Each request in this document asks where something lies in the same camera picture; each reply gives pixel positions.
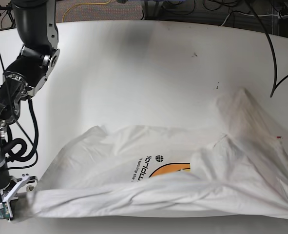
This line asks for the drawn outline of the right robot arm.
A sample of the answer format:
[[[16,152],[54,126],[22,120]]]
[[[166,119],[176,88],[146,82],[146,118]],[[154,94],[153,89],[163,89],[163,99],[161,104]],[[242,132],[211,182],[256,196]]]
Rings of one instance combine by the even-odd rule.
[[[8,162],[38,157],[38,126],[34,125],[32,149],[28,150],[24,139],[12,137],[10,125],[17,123],[22,101],[28,102],[30,114],[35,116],[32,99],[47,81],[60,54],[56,2],[14,0],[11,5],[23,46],[16,60],[3,68],[0,85],[0,193],[11,183]]]

